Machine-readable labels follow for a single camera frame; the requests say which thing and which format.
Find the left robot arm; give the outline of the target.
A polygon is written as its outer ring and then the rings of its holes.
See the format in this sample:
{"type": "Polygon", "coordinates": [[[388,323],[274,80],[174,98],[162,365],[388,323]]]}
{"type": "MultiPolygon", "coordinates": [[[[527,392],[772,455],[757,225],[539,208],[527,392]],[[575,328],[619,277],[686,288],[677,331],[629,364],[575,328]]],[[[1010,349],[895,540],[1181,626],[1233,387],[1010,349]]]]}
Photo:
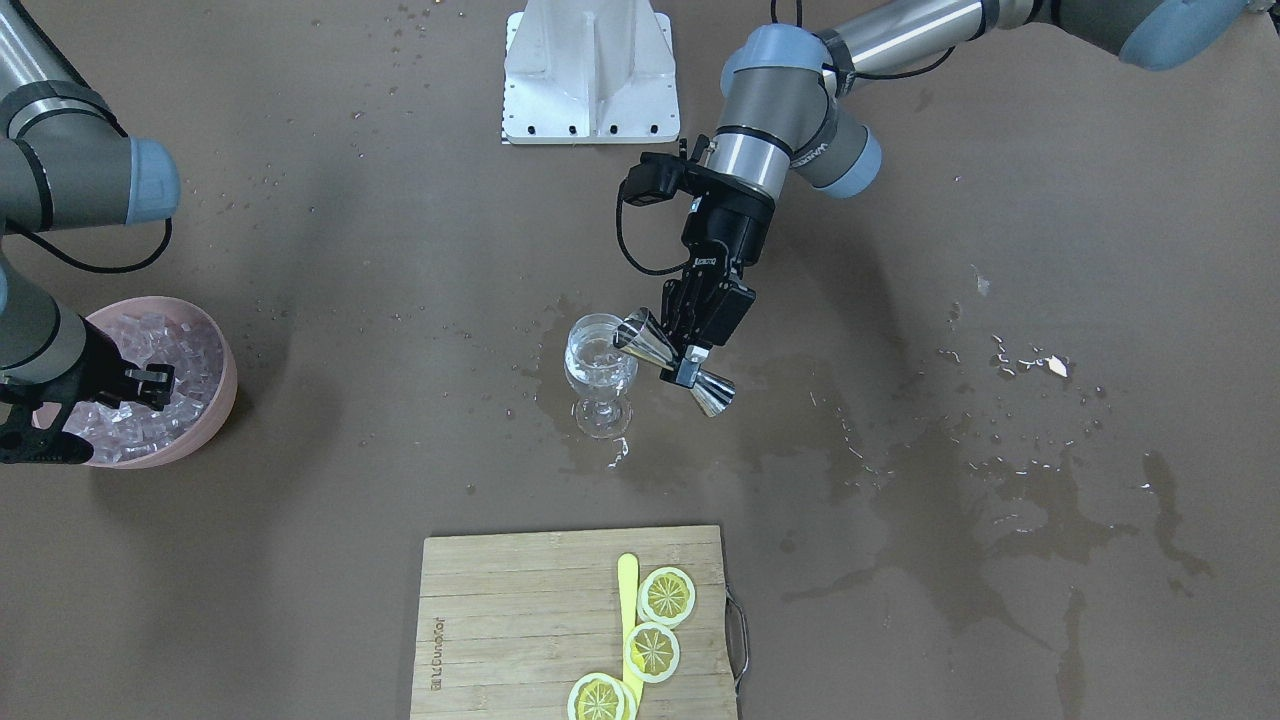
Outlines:
{"type": "Polygon", "coordinates": [[[1051,26],[1120,61],[1169,70],[1204,51],[1265,1],[890,1],[812,32],[773,22],[754,29],[721,73],[723,110],[692,150],[644,152],[621,183],[620,205],[640,208],[686,193],[681,236],[687,259],[666,268],[660,310],[641,310],[617,331],[636,354],[655,336],[660,378],[731,393],[704,365],[728,343],[755,301],[742,275],[763,250],[790,174],[833,199],[867,190],[883,152],[844,106],[873,83],[938,69],[961,45],[996,29],[1051,26]]]}

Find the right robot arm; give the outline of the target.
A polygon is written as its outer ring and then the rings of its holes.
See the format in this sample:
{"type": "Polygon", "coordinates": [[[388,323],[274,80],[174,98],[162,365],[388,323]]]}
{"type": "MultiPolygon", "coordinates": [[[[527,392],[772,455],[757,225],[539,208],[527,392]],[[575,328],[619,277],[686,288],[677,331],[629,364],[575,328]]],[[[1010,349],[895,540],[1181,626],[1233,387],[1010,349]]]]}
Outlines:
{"type": "MultiPolygon", "coordinates": [[[[1,5],[3,234],[45,246],[50,231],[172,223],[179,176],[157,141],[128,135],[18,1],[1,5]]],[[[1,270],[5,464],[83,464],[92,445],[65,430],[77,404],[161,410],[174,368],[127,361],[84,316],[1,270]]]]}

